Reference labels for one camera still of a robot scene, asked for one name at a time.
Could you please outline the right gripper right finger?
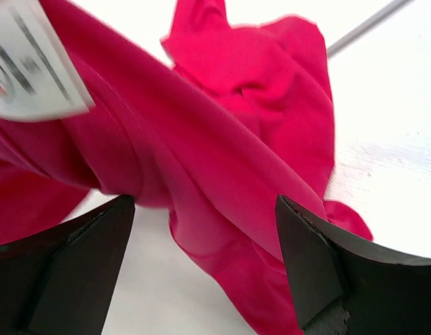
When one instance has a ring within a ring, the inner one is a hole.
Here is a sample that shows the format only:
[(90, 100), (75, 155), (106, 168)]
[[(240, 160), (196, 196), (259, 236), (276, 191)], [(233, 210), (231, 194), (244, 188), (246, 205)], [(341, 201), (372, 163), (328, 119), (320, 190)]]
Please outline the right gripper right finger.
[(278, 237), (304, 334), (431, 335), (431, 259), (381, 246), (285, 196)]

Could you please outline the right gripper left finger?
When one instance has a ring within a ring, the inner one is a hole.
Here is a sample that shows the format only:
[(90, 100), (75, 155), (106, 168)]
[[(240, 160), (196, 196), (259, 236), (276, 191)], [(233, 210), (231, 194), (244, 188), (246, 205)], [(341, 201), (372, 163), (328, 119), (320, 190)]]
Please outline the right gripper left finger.
[(0, 334), (101, 334), (134, 215), (121, 195), (0, 245)]

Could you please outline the red t shirt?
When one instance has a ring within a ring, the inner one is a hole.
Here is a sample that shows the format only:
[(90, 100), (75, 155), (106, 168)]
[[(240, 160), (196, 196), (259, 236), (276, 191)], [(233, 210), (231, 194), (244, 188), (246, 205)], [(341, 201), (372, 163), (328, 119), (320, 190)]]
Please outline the red t shirt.
[(286, 195), (363, 238), (326, 201), (334, 114), (316, 24), (231, 27), (223, 1), (179, 1), (167, 68), (69, 1), (45, 13), (95, 107), (0, 119), (0, 244), (60, 223), (92, 188), (169, 210), (175, 242), (258, 334), (298, 334), (274, 207)]

